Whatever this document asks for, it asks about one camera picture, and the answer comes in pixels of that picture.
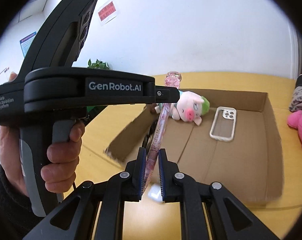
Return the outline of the person's left hand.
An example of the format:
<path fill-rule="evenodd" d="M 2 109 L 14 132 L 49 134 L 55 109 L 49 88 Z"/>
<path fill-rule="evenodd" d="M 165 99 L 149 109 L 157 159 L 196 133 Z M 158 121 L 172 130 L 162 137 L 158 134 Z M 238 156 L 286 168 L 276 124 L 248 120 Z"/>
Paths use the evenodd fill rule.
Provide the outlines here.
<path fill-rule="evenodd" d="M 68 142 L 48 147 L 47 157 L 50 163 L 41 169 L 41 177 L 48 191 L 64 193 L 72 187 L 84 132 L 84 123 L 77 122 L 70 131 Z M 0 163 L 9 183 L 18 192 L 27 196 L 20 163 L 19 130 L 13 127 L 0 126 Z"/>

